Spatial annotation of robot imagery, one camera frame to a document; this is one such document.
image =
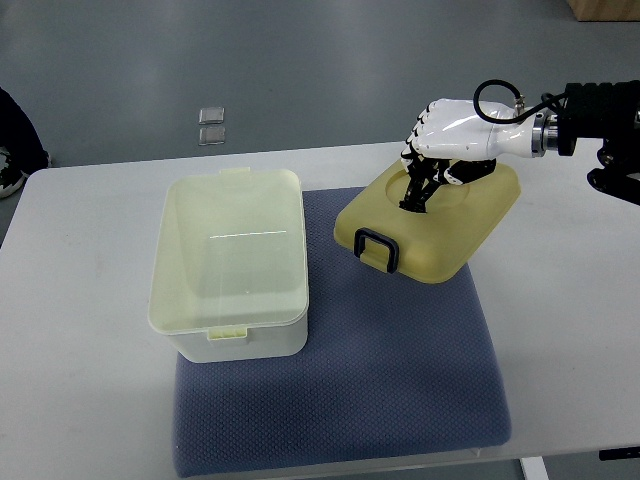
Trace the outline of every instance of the small transparent square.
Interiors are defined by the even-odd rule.
[[[200,145],[216,145],[224,143],[225,130],[222,126],[205,127],[200,129]]]
[[[224,107],[207,107],[200,110],[200,125],[224,122]]]

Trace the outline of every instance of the blue textured mat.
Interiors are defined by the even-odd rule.
[[[468,267],[425,285],[333,240],[360,189],[304,193],[309,338],[296,355],[195,364],[178,355],[182,477],[506,442],[511,423]]]

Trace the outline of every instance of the robotic arm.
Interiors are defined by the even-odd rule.
[[[514,108],[480,101],[490,85],[510,89]],[[441,185],[489,175],[502,153],[532,158],[557,150],[571,156],[578,138],[603,139],[597,155],[604,168],[592,170],[589,183],[640,205],[640,183],[630,177],[640,173],[640,81],[570,83],[564,93],[544,94],[540,104],[526,109],[513,85],[489,80],[473,100],[437,100],[418,116],[401,154],[410,181],[400,208],[426,212],[426,201]],[[452,159],[458,161],[452,165]]]

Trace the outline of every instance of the white table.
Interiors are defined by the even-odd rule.
[[[224,478],[640,444],[640,207],[588,186],[596,149],[582,142],[572,158],[500,159],[516,168],[523,193],[470,265],[511,409],[507,444]],[[0,478],[176,478],[176,352],[147,324],[173,181],[250,166],[289,168],[308,190],[364,186],[401,150],[360,145],[35,174],[0,249]]]

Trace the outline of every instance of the yellow plastic container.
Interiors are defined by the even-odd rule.
[[[167,193],[149,323],[192,362],[279,357],[307,341],[300,180],[223,170]]]
[[[398,206],[408,183],[395,162],[340,212],[334,238],[363,263],[424,283],[453,277],[520,195],[515,171],[500,163],[469,184],[441,186],[426,214]]]

